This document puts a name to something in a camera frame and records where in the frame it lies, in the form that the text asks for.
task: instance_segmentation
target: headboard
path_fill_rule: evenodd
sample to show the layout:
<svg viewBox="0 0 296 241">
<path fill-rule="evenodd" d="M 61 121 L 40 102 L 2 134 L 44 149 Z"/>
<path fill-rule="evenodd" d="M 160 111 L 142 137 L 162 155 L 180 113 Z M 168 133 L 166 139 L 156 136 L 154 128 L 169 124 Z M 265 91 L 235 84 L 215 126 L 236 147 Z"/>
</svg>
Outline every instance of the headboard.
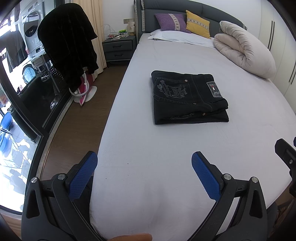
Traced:
<svg viewBox="0 0 296 241">
<path fill-rule="evenodd" d="M 134 0 L 136 17 L 137 40 L 143 33 L 151 33 L 160 29 L 154 14 L 156 13 L 181 13 L 186 22 L 186 10 L 210 22 L 210 36 L 214 37 L 220 32 L 220 21 L 228 21 L 247 29 L 237 18 L 217 8 L 190 0 Z"/>
</svg>

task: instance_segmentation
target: blue textured pad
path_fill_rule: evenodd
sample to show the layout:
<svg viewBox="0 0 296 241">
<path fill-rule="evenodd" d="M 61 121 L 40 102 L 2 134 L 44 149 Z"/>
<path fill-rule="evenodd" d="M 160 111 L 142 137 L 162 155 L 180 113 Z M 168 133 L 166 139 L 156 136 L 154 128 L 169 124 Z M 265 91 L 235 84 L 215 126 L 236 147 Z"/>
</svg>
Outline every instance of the blue textured pad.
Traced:
<svg viewBox="0 0 296 241">
<path fill-rule="evenodd" d="M 191 162 L 192 167 L 202 182 L 207 194 L 211 199 L 214 199 L 217 202 L 221 196 L 219 183 L 197 153 L 192 155 Z"/>
<path fill-rule="evenodd" d="M 69 198 L 71 201 L 80 198 L 97 164 L 98 157 L 96 153 L 92 153 L 69 184 Z"/>
</svg>

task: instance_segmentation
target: wooden floor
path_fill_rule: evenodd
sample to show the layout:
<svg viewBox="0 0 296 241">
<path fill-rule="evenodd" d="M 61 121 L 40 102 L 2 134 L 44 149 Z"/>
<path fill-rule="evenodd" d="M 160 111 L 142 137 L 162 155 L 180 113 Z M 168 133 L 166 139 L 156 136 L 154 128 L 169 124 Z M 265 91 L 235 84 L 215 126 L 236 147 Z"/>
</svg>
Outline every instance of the wooden floor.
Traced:
<svg viewBox="0 0 296 241">
<path fill-rule="evenodd" d="M 98 75 L 95 96 L 82 107 L 72 103 L 60 123 L 47 155 L 41 180 L 67 173 L 89 151 L 98 153 L 101 137 L 127 64 L 110 66 Z"/>
</svg>

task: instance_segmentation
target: metal screw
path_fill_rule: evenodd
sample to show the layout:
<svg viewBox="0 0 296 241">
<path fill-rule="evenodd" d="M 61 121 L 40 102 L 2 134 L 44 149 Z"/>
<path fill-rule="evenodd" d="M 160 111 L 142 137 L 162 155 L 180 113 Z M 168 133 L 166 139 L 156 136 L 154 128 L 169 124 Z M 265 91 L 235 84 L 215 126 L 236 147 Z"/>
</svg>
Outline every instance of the metal screw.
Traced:
<svg viewBox="0 0 296 241">
<path fill-rule="evenodd" d="M 231 175 L 229 175 L 229 174 L 225 174 L 225 175 L 224 175 L 224 178 L 225 178 L 226 180 L 230 180 L 230 179 L 231 179 Z"/>
<path fill-rule="evenodd" d="M 65 179 L 65 177 L 66 177 L 65 174 L 60 174 L 60 175 L 57 176 L 57 178 L 58 178 L 59 180 L 63 180 L 63 179 Z"/>
<path fill-rule="evenodd" d="M 31 183 L 35 183 L 37 181 L 38 181 L 38 178 L 36 178 L 36 177 L 34 177 L 34 178 L 31 179 Z"/>
<path fill-rule="evenodd" d="M 253 181 L 254 183 L 257 183 L 257 182 L 258 182 L 258 178 L 256 178 L 256 177 L 252 177 L 252 181 Z"/>
</svg>

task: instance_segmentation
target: nightstand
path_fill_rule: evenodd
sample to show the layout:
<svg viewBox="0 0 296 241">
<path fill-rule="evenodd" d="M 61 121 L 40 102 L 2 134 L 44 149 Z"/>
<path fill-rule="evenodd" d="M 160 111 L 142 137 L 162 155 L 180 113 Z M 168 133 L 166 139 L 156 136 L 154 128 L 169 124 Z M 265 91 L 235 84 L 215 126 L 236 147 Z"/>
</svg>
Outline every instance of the nightstand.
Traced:
<svg viewBox="0 0 296 241">
<path fill-rule="evenodd" d="M 136 36 L 117 40 L 106 39 L 103 43 L 106 62 L 131 60 L 136 50 Z"/>
</svg>

